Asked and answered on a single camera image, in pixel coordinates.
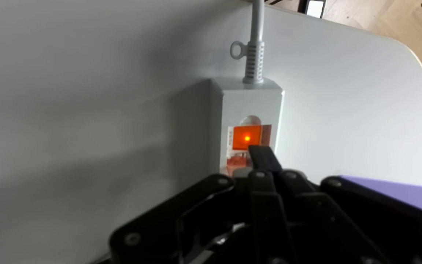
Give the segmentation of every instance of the wall outlet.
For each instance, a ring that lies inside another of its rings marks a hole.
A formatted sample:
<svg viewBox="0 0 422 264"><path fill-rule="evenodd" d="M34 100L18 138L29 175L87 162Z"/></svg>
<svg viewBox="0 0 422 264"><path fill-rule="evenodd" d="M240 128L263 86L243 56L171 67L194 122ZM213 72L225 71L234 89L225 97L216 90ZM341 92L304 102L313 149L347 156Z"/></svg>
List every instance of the wall outlet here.
<svg viewBox="0 0 422 264"><path fill-rule="evenodd" d="M212 80L210 89L210 172L231 177L248 168L248 146L276 152L284 92L275 83L248 86L241 80Z"/></svg>

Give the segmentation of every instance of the black plastic part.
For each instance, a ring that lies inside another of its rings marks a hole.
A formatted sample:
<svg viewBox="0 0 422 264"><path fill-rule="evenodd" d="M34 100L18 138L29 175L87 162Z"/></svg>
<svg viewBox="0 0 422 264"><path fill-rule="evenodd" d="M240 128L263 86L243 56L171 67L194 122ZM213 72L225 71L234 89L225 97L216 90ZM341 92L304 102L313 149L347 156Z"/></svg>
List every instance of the black plastic part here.
<svg viewBox="0 0 422 264"><path fill-rule="evenodd" d="M325 194L313 193L297 199L310 224L317 226L336 250L342 263L361 263L361 259L377 264L391 264L380 250L349 221L347 215Z"/></svg>
<svg viewBox="0 0 422 264"><path fill-rule="evenodd" d="M348 215L392 263L422 262L422 210L352 184L339 177L320 190Z"/></svg>
<svg viewBox="0 0 422 264"><path fill-rule="evenodd" d="M270 262L297 263L292 241L286 229L282 202L275 193L272 175L253 171L248 175L250 229L256 264Z"/></svg>
<svg viewBox="0 0 422 264"><path fill-rule="evenodd" d="M212 175L117 229L109 238L112 263L180 264L193 259L213 237L229 229L226 218L213 213L225 216L229 209L219 199L232 188L232 180ZM131 235L137 241L133 246L127 243Z"/></svg>
<svg viewBox="0 0 422 264"><path fill-rule="evenodd" d="M228 237L225 244L203 264L250 264L251 262L251 232L243 228Z"/></svg>
<svg viewBox="0 0 422 264"><path fill-rule="evenodd" d="M269 172L278 177L282 168L269 147L248 146L248 155L254 171Z"/></svg>

